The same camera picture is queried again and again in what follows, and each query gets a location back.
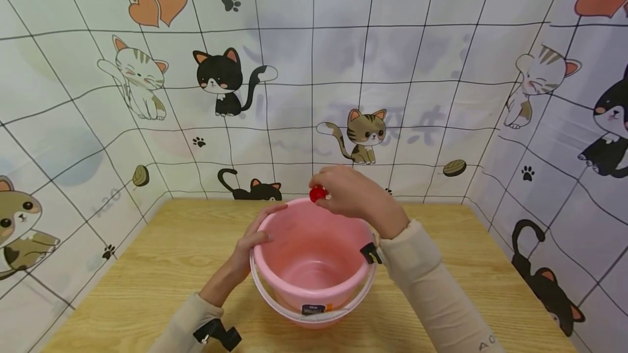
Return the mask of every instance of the tabby cat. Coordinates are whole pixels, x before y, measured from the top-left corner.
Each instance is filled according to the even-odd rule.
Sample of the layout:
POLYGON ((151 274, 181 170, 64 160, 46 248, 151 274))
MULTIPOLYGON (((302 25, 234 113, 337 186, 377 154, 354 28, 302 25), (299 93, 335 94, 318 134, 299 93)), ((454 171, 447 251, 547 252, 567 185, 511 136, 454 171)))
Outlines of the tabby cat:
POLYGON ((332 135, 338 140, 342 155, 355 163, 370 165, 375 163, 373 146, 379 145, 386 135, 384 118, 386 110, 382 109, 372 114, 362 114, 357 109, 352 109, 347 118, 347 137, 355 143, 351 154, 345 148, 342 131, 334 123, 322 122, 317 125, 318 133, 332 135))
POLYGON ((140 119, 164 120, 166 108, 154 91, 164 87, 164 73, 168 63, 153 60, 137 48, 129 48, 117 36, 113 36, 116 48, 116 64, 100 59, 98 68, 108 73, 122 86, 125 104, 140 119))
POLYGON ((504 125, 517 130, 532 120, 530 96, 553 92, 566 77, 574 75, 582 64, 565 59, 552 48, 541 46, 541 53, 537 57, 529 53, 521 55, 515 66, 523 75, 523 81, 508 98, 508 114, 504 125))
POLYGON ((34 230, 41 204, 28 193, 15 191, 7 176, 0 176, 0 281, 26 270, 53 252, 59 239, 34 230))

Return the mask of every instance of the black clip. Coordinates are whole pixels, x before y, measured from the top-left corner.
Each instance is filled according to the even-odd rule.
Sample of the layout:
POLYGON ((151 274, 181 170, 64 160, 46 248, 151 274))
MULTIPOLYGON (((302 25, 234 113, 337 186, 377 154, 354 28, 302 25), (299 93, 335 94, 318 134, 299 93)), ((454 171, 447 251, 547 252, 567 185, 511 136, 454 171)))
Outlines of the black clip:
POLYGON ((362 249, 360 249, 360 253, 364 255, 364 258, 369 265, 372 265, 375 262, 381 265, 382 259, 379 257, 379 254, 377 254, 377 247, 374 242, 371 241, 369 244, 362 247, 362 249))
POLYGON ((220 344, 224 346, 227 351, 231 352, 242 340, 242 337, 237 332, 235 327, 229 328, 225 331, 224 325, 220 319, 212 319, 205 325, 202 325, 197 331, 194 332, 194 337, 199 343, 206 345, 207 340, 210 337, 220 341, 220 344))

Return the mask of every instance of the bucket label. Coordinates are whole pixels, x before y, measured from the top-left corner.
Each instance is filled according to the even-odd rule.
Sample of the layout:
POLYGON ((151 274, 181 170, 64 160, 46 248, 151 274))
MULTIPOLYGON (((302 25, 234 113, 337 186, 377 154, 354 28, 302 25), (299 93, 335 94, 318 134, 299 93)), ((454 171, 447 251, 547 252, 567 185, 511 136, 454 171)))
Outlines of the bucket label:
POLYGON ((325 305, 303 304, 301 307, 301 315, 315 315, 327 311, 325 305))

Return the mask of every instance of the bucket handle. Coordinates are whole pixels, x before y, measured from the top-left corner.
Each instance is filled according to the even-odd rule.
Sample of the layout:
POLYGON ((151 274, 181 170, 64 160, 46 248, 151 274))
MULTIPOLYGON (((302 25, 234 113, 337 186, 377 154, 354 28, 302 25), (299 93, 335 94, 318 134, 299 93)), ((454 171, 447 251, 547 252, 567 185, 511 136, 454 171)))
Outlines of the bucket handle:
POLYGON ((271 295, 268 294, 266 289, 264 289, 264 286, 262 285, 262 282, 259 279, 259 275, 257 274, 257 269, 255 267, 255 259, 253 258, 253 250, 251 250, 250 262, 251 262, 251 275, 253 276, 253 281, 255 282, 255 285, 257 286, 257 290, 259 290, 260 294, 262 295, 266 303, 268 303, 268 305, 270 305, 271 308, 279 312, 282 316, 290 320, 297 321, 298 323, 303 323, 303 324, 318 324, 318 323, 322 323, 323 321, 331 321, 331 320, 340 319, 341 317, 347 315, 347 313, 354 310, 354 308, 357 307, 362 302, 362 300, 364 300, 364 298, 366 297, 366 294, 369 292, 369 289, 373 285, 373 280, 375 280, 375 271, 377 267, 377 263, 373 263, 372 265, 369 265, 369 268, 370 268, 369 276, 366 282, 364 283, 364 287, 355 296, 355 298, 352 299, 343 308, 339 310, 331 311, 331 312, 314 313, 313 315, 301 315, 301 313, 289 311, 288 309, 282 307, 281 304, 277 303, 276 300, 274 300, 271 297, 271 295))

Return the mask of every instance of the pink bucket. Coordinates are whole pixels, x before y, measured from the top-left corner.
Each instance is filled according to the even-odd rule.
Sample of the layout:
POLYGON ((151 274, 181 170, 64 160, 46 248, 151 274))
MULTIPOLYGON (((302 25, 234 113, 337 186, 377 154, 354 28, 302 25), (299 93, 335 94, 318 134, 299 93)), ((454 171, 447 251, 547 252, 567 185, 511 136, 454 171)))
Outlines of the pink bucket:
POLYGON ((274 240, 251 251, 253 280, 266 302, 294 323, 328 327, 371 288, 376 263, 369 265, 360 249, 375 236, 365 221, 336 216, 302 198, 288 202, 287 209, 268 216, 259 228, 274 240), (256 265, 277 301, 262 286, 256 265))

